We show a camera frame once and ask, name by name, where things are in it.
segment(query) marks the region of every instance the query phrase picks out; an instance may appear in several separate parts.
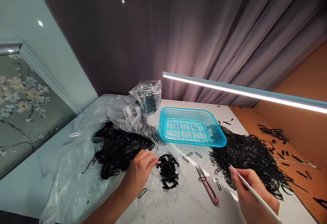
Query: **plastic wrap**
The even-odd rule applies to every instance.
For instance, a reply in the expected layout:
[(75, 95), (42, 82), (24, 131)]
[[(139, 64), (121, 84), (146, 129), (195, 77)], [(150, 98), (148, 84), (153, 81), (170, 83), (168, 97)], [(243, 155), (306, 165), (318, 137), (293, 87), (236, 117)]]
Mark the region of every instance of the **plastic wrap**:
[[(50, 196), (39, 223), (81, 223), (121, 183), (125, 173), (112, 176), (108, 180), (101, 179), (102, 165), (98, 162), (90, 165), (82, 174), (94, 157), (95, 150), (102, 147), (101, 143), (93, 143), (92, 138), (106, 122), (112, 121), (120, 129), (152, 139), (156, 143), (152, 152), (158, 157), (169, 153), (181, 162), (182, 156), (174, 147), (160, 143), (155, 128), (145, 122), (139, 106), (134, 102), (132, 97), (117, 96), (83, 112), (77, 131), (70, 135), (75, 140), (67, 146), (66, 153), (59, 159)], [(160, 170), (154, 167), (145, 185), (147, 192), (129, 206), (118, 223), (129, 223), (161, 203), (174, 204), (181, 192), (180, 188), (186, 184), (182, 163), (176, 172), (179, 173), (179, 185), (174, 189), (164, 190)]]
[(161, 103), (161, 80), (140, 81), (129, 93), (139, 102), (142, 112), (152, 114)]

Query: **plastic basket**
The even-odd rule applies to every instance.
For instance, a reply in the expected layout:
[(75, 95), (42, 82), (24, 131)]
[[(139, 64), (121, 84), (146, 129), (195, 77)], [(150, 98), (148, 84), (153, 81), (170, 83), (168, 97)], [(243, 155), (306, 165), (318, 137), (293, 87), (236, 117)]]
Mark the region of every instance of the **plastic basket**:
[(165, 142), (224, 147), (227, 139), (215, 117), (206, 110), (165, 107), (160, 113), (159, 135)]

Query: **table surface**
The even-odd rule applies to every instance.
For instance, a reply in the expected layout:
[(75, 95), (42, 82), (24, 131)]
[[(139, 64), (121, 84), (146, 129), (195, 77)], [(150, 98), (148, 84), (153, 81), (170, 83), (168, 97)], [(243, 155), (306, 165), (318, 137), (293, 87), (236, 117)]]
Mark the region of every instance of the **table surface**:
[[(96, 105), (102, 100), (115, 96), (105, 94), (98, 98), (92, 105)], [(211, 112), (216, 120), (229, 122), (231, 125), (223, 125), (234, 133), (248, 135), (246, 129), (228, 106), (162, 100), (159, 109), (149, 116), (155, 125), (159, 125), (160, 111), (164, 107), (204, 109)], [(78, 115), (0, 181), (0, 210), (40, 218), (48, 200), (58, 159), (66, 151), (66, 146), (73, 141), (69, 135), (77, 131), (79, 122), (84, 114), (85, 112), (82, 112)], [(188, 157), (190, 163), (184, 160), (181, 161), (185, 167), (187, 184), (183, 187), (182, 193), (178, 194), (177, 201), (173, 207), (166, 205), (153, 206), (151, 211), (147, 211), (133, 222), (245, 223), (239, 208), (237, 192), (226, 184), (220, 173), (218, 176), (214, 175), (215, 167), (211, 165), (209, 160), (211, 149), (209, 147), (182, 144), (174, 144), (174, 147), (185, 156), (193, 152), (193, 155)], [(198, 157), (195, 152), (201, 154), (202, 158)], [(219, 205), (215, 206), (212, 204), (205, 187), (198, 181), (199, 176), (195, 169), (195, 163), (198, 163), (208, 173), (209, 181), (219, 198)], [(220, 182), (221, 191), (219, 191), (216, 183), (214, 183), (215, 178)], [(283, 223), (316, 223), (296, 196), (287, 195), (283, 190), (281, 190), (281, 193), (285, 199), (284, 201), (280, 201), (279, 216)]]

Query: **gray curtain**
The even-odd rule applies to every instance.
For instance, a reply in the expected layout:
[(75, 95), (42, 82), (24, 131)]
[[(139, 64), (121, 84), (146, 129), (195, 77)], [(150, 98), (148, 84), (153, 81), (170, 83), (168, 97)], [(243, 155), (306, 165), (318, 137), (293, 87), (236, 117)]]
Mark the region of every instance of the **gray curtain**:
[[(327, 38), (325, 0), (45, 1), (99, 95), (163, 71), (271, 90)], [(257, 102), (172, 80), (163, 98)]]

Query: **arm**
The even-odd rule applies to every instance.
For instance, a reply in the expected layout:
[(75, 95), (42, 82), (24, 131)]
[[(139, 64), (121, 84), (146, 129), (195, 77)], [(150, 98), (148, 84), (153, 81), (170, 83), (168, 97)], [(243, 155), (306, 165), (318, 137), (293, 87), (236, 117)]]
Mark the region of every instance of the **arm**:
[(141, 150), (130, 162), (120, 186), (83, 224), (113, 224), (143, 190), (158, 158), (149, 150)]
[[(256, 193), (269, 205), (269, 207), (278, 215), (279, 202), (271, 195), (261, 182), (254, 170), (235, 169), (256, 191)], [(237, 190), (239, 205), (242, 214), (248, 224), (277, 224), (279, 223), (266, 208), (257, 200), (257, 198), (249, 191), (242, 183), (237, 173), (229, 167), (232, 175), (232, 180)]]

